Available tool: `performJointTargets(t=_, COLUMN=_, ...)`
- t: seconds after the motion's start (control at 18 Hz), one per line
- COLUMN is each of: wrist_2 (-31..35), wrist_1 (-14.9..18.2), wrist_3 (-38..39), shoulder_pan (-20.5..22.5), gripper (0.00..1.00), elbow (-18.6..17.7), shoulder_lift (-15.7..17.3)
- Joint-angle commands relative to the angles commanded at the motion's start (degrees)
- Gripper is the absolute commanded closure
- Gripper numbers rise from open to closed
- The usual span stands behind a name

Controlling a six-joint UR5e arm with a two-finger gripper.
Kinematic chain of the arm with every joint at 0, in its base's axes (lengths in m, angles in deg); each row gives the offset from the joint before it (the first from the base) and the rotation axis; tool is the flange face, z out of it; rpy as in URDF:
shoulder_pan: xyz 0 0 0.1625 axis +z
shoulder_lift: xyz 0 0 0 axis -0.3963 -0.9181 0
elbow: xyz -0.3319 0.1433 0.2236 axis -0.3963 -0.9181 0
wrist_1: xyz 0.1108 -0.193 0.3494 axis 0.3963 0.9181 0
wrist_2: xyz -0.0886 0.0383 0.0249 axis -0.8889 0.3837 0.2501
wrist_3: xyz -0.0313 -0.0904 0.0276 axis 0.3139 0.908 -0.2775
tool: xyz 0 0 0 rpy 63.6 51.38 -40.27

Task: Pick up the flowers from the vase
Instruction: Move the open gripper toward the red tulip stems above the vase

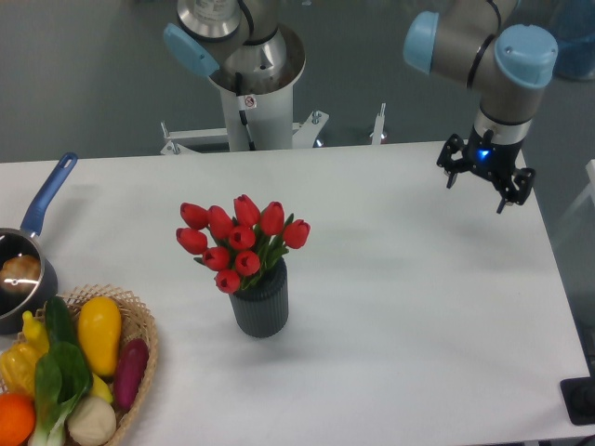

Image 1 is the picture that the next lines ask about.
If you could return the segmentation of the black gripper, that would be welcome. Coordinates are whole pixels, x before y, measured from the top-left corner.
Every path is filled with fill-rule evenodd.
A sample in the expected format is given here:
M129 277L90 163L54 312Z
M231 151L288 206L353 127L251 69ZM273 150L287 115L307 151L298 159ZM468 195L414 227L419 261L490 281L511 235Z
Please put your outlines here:
M496 129L475 127L469 134L467 145L457 134L443 144L436 164L447 175L446 188L451 189L461 173L472 174L495 182L501 200L496 209L501 214L507 205L523 205L533 190L536 171L533 168L519 168L517 157L523 138L497 133Z

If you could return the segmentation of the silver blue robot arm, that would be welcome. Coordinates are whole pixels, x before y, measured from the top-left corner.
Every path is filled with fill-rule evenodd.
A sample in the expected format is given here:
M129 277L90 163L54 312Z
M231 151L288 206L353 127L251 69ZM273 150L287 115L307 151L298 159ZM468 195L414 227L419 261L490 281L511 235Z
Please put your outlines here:
M437 164L450 180L470 172L490 182L502 205L523 204L536 173L516 159L549 84L558 45L533 25L507 26L514 1L456 1L413 20L404 61L481 94L468 138L451 136ZM170 54L219 91L232 151L311 146L322 120L293 123L293 87L305 67L298 36L274 1L181 1L165 27Z

